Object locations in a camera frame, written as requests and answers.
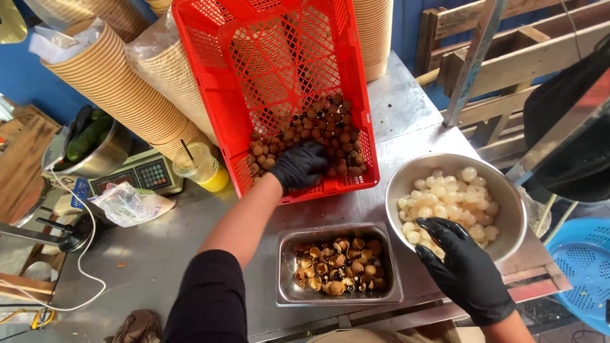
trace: stainless steel counter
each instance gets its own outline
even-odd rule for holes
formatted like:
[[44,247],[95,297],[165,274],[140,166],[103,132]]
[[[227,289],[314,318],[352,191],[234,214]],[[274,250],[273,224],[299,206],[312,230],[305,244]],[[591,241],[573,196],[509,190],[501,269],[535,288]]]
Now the stainless steel counter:
[[[429,153],[476,157],[457,128],[445,129],[442,116],[414,78],[392,53],[386,75],[368,85],[381,180],[360,190],[315,201],[280,206],[269,222],[256,255],[244,272],[250,342],[296,339],[307,332],[365,326],[398,330],[461,316],[452,303],[415,311],[411,306],[443,299],[416,255],[394,237],[404,302],[397,305],[278,308],[275,305],[277,233],[286,229],[342,223],[385,221],[386,185],[401,164]],[[237,202],[234,191],[205,198],[132,228],[108,230],[82,261],[83,269],[102,278],[108,289],[83,309],[60,313],[60,320],[42,332],[21,336],[45,342],[94,341],[113,334],[132,310],[148,308],[167,318],[182,273],[200,243],[224,213]],[[53,299],[55,306],[82,303],[99,284],[76,269],[77,256],[63,268]],[[125,266],[118,268],[119,262]],[[517,301],[569,288],[546,249],[527,235],[521,249],[498,266],[507,283],[519,281],[511,294]]]

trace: plastic cup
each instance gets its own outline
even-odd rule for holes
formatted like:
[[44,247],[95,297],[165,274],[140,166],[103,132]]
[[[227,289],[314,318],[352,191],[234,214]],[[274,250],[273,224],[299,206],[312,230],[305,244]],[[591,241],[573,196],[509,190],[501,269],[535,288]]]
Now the plastic cup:
[[173,160],[174,172],[210,192],[222,190],[229,182],[229,173],[212,156],[210,148],[203,143],[191,143],[187,146],[193,160],[191,161],[186,150],[178,151]]

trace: blue plastic basket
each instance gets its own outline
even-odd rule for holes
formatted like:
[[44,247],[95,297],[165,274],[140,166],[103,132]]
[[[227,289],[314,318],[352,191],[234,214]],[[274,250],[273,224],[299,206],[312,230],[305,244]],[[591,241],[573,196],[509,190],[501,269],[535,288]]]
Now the blue plastic basket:
[[606,299],[610,299],[610,219],[565,222],[547,249],[574,287],[558,300],[580,320],[610,335]]
[[85,178],[76,179],[76,183],[74,185],[74,189],[72,190],[72,192],[74,192],[74,194],[78,195],[79,199],[76,199],[73,195],[72,201],[70,201],[70,206],[72,206],[74,208],[82,209],[84,206],[83,206],[83,203],[81,202],[81,200],[87,199],[88,191],[89,191],[89,183],[87,182],[87,179],[85,179]]

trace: red plastic crate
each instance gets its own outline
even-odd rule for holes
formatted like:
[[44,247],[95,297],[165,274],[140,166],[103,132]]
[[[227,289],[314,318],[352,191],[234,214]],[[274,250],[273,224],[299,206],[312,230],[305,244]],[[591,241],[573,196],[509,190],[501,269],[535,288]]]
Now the red plastic crate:
[[276,134],[325,92],[351,99],[367,172],[324,179],[293,203],[375,186],[379,167],[351,0],[175,0],[172,12],[237,195],[250,134]]

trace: scale keypad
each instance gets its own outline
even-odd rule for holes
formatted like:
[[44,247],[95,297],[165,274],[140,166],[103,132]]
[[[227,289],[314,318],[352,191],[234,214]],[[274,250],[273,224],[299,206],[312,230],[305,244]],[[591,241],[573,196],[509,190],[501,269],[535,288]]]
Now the scale keypad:
[[135,171],[138,174],[142,187],[145,189],[155,190],[171,184],[171,179],[165,164],[163,164],[163,159],[140,165],[136,167]]

